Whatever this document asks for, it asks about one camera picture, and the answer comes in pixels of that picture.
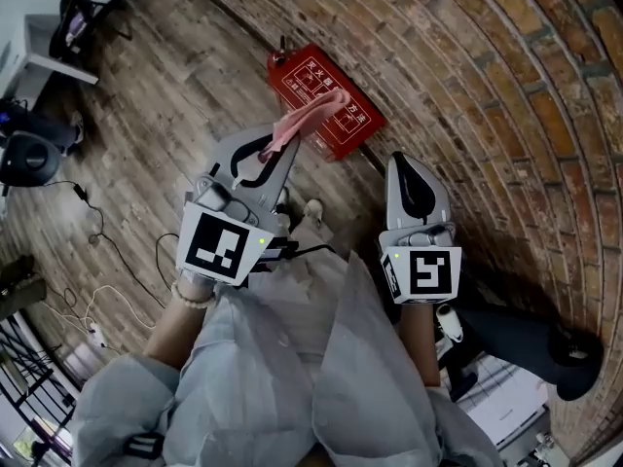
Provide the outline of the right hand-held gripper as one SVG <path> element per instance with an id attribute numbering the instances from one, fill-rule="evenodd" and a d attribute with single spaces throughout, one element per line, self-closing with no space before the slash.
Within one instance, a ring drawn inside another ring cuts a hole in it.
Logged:
<path id="1" fill-rule="evenodd" d="M 409 221 L 407 214 L 423 223 L 435 223 L 380 234 L 381 265 L 393 301 L 398 305 L 437 304 L 454 299 L 462 251 L 454 244 L 454 224 L 445 222 L 451 217 L 447 189 L 427 166 L 401 152 L 389 158 L 385 183 L 389 228 L 402 228 Z"/>

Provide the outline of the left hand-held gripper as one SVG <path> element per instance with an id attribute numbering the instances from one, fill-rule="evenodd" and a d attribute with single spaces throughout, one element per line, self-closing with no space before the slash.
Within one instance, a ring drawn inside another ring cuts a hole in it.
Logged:
<path id="1" fill-rule="evenodd" d="M 239 286 L 257 264 L 276 259 L 273 210 L 301 137 L 295 135 L 262 162 L 273 131 L 272 125 L 248 128 L 215 146 L 210 176 L 200 175 L 184 204 L 178 269 Z"/>

